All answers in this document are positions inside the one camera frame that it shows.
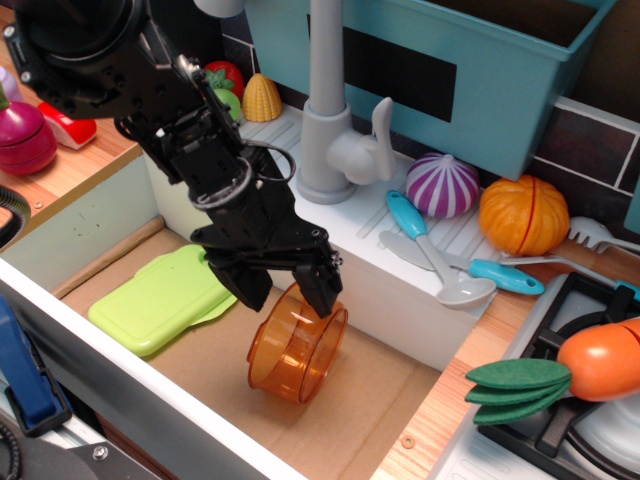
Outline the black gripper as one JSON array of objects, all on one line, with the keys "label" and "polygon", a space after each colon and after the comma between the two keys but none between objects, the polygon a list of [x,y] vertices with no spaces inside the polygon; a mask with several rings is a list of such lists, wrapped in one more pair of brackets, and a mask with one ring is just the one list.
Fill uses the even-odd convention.
[{"label": "black gripper", "polygon": [[259,312],[270,294],[269,269],[293,271],[299,289],[320,318],[331,314],[343,290],[337,253],[326,229],[296,212],[289,188],[271,182],[205,210],[210,223],[195,230],[219,282]]}]

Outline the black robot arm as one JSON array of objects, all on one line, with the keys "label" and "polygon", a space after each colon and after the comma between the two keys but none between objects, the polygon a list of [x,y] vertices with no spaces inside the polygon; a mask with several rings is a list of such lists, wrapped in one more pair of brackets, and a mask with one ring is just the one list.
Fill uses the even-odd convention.
[{"label": "black robot arm", "polygon": [[192,233],[216,278],[260,310],[289,271],[320,316],[342,289],[327,232],[300,218],[273,147],[242,138],[204,71],[146,1],[17,1],[5,39],[23,84],[73,119],[113,120],[209,217]]}]

